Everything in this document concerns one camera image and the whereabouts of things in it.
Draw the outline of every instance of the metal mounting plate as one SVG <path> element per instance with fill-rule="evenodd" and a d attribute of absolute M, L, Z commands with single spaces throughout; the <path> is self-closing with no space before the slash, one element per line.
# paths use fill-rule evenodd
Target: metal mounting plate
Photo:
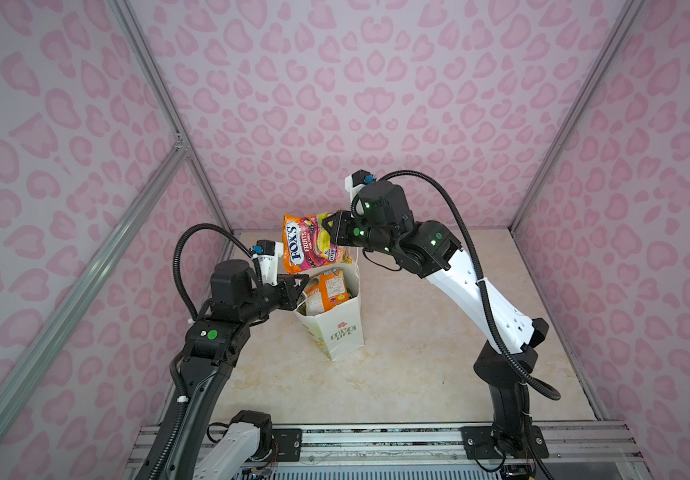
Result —
<path fill-rule="evenodd" d="M 274 428 L 273 441 L 278 444 L 278 462 L 298 462 L 302 451 L 302 430 Z"/>
<path fill-rule="evenodd" d="M 492 428 L 489 427 L 462 427 L 459 429 L 462 432 L 462 446 L 465 447 L 465 453 L 468 460 L 484 460 L 492 459 L 499 460 L 502 454 L 494 448 L 492 443 Z M 532 438 L 534 439 L 534 454 L 540 458 L 548 458 L 548 445 L 544 442 L 542 430 L 532 425 Z M 516 453 L 516 458 L 528 458 L 526 450 L 521 450 Z"/>

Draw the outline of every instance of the orange snack bag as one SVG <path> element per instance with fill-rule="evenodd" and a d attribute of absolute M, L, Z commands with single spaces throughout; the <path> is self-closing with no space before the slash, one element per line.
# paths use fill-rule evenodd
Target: orange snack bag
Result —
<path fill-rule="evenodd" d="M 306 314 L 319 315 L 328 312 L 342 302 L 350 299 L 345 287 L 345 272 L 341 268 L 331 268 L 314 276 L 305 286 Z"/>
<path fill-rule="evenodd" d="M 321 221 L 331 214 L 283 216 L 283 265 L 288 274 L 330 264 L 352 262 L 344 246 L 331 245 Z"/>

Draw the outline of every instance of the beige floor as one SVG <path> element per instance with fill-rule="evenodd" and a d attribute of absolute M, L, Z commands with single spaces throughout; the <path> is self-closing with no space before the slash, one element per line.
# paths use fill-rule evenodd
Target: beige floor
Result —
<path fill-rule="evenodd" d="M 490 281 L 522 312 L 547 319 L 510 234 L 471 235 Z M 241 235 L 246 245 L 261 238 L 280 240 L 280 232 Z M 394 265 L 388 256 L 372 258 Z M 268 412 L 274 423 L 491 421 L 487 385 L 473 371 L 483 333 L 426 280 L 363 258 L 359 267 L 366 346 L 331 362 L 291 312 L 276 311 L 252 329 L 212 421 L 244 408 Z M 552 402 L 532 391 L 534 420 L 594 419 L 552 331 L 538 353 L 534 375 L 562 398 Z"/>

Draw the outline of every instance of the pink patterned wallpaper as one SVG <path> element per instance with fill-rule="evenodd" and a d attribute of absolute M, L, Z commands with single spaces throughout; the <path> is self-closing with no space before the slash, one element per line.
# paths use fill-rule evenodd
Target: pink patterned wallpaper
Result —
<path fill-rule="evenodd" d="M 690 480 L 690 2 L 650 4 L 517 241 L 655 477 Z"/>
<path fill-rule="evenodd" d="M 133 4 L 231 225 L 275 228 L 344 206 L 359 168 L 508 225 L 623 1 Z"/>
<path fill-rule="evenodd" d="M 162 406 L 188 328 L 171 279 L 174 245 L 188 226 L 213 221 L 184 165 L 4 439 L 1 479 L 120 475 L 139 427 Z M 185 246 L 182 276 L 195 302 L 219 250 L 214 232 Z"/>
<path fill-rule="evenodd" d="M 172 144 L 101 0 L 0 0 L 0 384 Z"/>

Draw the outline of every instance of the aluminum frame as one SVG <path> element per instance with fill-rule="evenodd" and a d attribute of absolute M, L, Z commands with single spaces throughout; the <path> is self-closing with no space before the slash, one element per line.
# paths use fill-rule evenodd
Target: aluminum frame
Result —
<path fill-rule="evenodd" d="M 185 159 L 172 148 L 0 386 L 0 443 Z"/>
<path fill-rule="evenodd" d="M 580 386 L 582 387 L 585 396 L 588 398 L 588 403 L 590 404 L 590 408 L 593 409 L 593 414 L 595 414 L 595 417 L 599 420 L 613 420 L 613 418 L 609 415 L 609 411 L 606 409 L 606 406 L 600 400 L 592 385 L 590 384 L 590 377 L 588 376 L 588 372 L 585 371 L 584 367 L 582 366 L 582 362 L 580 361 L 579 356 L 574 351 L 574 348 L 568 340 L 566 332 L 561 327 L 561 323 L 556 321 L 556 319 L 558 318 L 558 314 L 551 306 L 548 300 L 548 296 L 543 291 L 542 286 L 539 282 L 537 282 L 536 277 L 534 277 L 532 267 L 529 265 L 529 262 L 526 261 L 524 252 L 521 250 L 521 246 L 518 244 L 517 241 L 515 241 L 515 238 L 513 238 L 513 243 L 515 244 L 515 248 L 518 250 L 518 254 L 521 255 L 521 260 L 524 262 L 524 265 L 526 265 L 526 271 L 529 273 L 529 277 L 532 279 L 534 288 L 537 289 L 537 294 L 539 295 L 539 299 L 542 302 L 544 309 L 548 312 L 548 317 L 550 317 L 554 334 L 556 335 L 556 337 L 558 337 L 558 340 L 561 341 L 561 345 L 564 348 L 564 351 L 566 351 L 566 357 L 569 358 L 571 368 L 574 369 L 574 373 L 577 374 L 577 380 L 579 380 Z"/>
<path fill-rule="evenodd" d="M 607 73 L 611 70 L 611 65 L 619 57 L 635 25 L 643 16 L 642 12 L 648 1 L 649 0 L 628 0 L 625 5 L 622 6 L 622 12 L 611 28 L 611 32 L 606 38 L 604 46 L 601 47 L 600 53 L 590 69 L 588 79 L 584 82 L 581 90 L 577 94 L 577 98 L 572 103 L 566 120 L 564 120 L 561 128 L 558 130 L 553 143 L 544 156 L 544 160 L 542 160 L 536 175 L 532 179 L 532 183 L 526 190 L 526 195 L 524 195 L 521 206 L 518 207 L 515 216 L 513 216 L 513 221 L 508 227 L 513 234 L 518 232 L 518 229 L 523 226 L 526 214 L 536 201 L 537 195 L 540 190 L 542 190 L 542 187 L 547 183 L 551 171 L 564 152 L 566 143 L 568 143 L 571 135 L 580 125 L 584 113 L 590 107 L 593 96 L 595 96 L 595 93 L 606 79 Z"/>
<path fill-rule="evenodd" d="M 462 444 L 460 427 L 490 426 L 489 423 L 357 423 L 349 425 L 278 425 L 302 430 L 299 462 L 284 462 L 284 468 L 339 466 L 474 466 Z M 632 433 L 623 422 L 536 422 L 551 451 L 544 462 L 605 462 L 615 464 L 623 478 L 637 472 L 647 480 L 648 471 Z M 158 427 L 143 427 L 130 454 L 124 478 L 132 478 L 153 444 Z M 214 447 L 207 438 L 200 457 Z M 509 459 L 508 464 L 524 460 Z"/>
<path fill-rule="evenodd" d="M 198 187 L 206 198 L 206 204 L 209 206 L 216 219 L 216 223 L 232 231 L 204 166 L 192 146 L 193 142 L 190 140 L 190 136 L 187 134 L 187 129 L 184 126 L 182 118 L 177 112 L 174 100 L 166 87 L 164 76 L 161 74 L 158 63 L 156 63 L 150 47 L 148 46 L 148 41 L 137 19 L 137 14 L 134 13 L 134 9 L 129 4 L 128 0 L 106 0 L 106 2 L 113 12 L 113 15 L 116 17 L 120 29 L 124 32 L 124 36 L 129 42 L 129 46 L 131 46 L 132 52 L 134 52 L 134 56 L 137 58 L 142 68 L 142 72 L 148 80 L 153 94 L 158 100 L 158 105 L 160 105 L 161 111 L 166 117 L 171 132 L 177 137 L 178 145 L 187 152 L 187 162 L 196 177 Z"/>

